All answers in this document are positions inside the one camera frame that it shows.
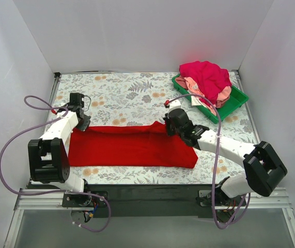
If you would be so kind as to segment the red t shirt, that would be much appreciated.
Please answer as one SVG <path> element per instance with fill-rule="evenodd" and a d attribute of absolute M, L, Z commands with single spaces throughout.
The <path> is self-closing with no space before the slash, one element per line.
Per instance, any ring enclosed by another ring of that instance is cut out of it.
<path fill-rule="evenodd" d="M 96 126 L 75 129 L 70 137 L 69 164 L 82 166 L 157 166 L 193 169 L 198 156 L 166 126 Z"/>

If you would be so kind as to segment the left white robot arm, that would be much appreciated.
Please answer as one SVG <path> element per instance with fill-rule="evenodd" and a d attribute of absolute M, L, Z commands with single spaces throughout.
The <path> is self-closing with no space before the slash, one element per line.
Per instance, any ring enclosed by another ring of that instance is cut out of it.
<path fill-rule="evenodd" d="M 84 132 L 89 127 L 91 117 L 84 113 L 84 98 L 84 94 L 71 93 L 69 102 L 56 112 L 59 120 L 39 139 L 28 143 L 31 180 L 53 185 L 71 195 L 75 192 L 74 200 L 82 207 L 91 203 L 92 194 L 87 190 L 86 180 L 70 173 L 65 142 L 74 129 Z"/>

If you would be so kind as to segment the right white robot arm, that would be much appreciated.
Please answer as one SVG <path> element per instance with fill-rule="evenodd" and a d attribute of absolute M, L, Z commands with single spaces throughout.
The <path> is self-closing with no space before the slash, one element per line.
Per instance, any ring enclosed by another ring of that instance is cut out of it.
<path fill-rule="evenodd" d="M 216 205 L 225 206 L 252 192 L 268 197 L 288 173 L 268 142 L 252 144 L 222 137 L 208 127 L 193 124 L 181 108 L 169 111 L 163 119 L 168 135 L 177 135 L 188 147 L 214 152 L 244 168 L 243 174 L 224 178 L 214 193 L 202 197 L 206 205 L 214 199 Z"/>

